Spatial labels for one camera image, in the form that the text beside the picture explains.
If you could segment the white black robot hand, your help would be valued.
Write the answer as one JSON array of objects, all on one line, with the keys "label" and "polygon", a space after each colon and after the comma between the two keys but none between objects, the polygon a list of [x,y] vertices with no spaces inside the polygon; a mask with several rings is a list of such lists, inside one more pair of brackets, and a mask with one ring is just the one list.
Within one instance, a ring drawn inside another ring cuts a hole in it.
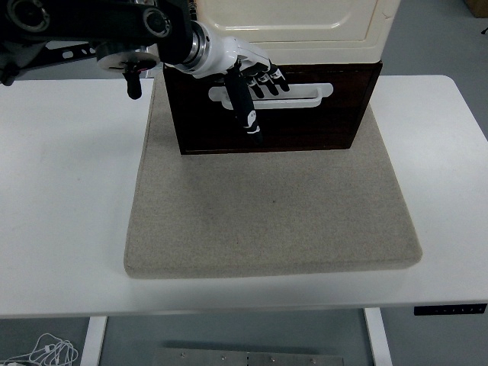
[{"label": "white black robot hand", "polygon": [[263,137],[251,92],[263,98],[262,86],[274,96],[289,91],[284,75],[256,45],[237,37],[221,37],[198,21],[191,27],[190,55],[177,68],[196,79],[222,81],[237,122],[255,144],[261,145]]}]

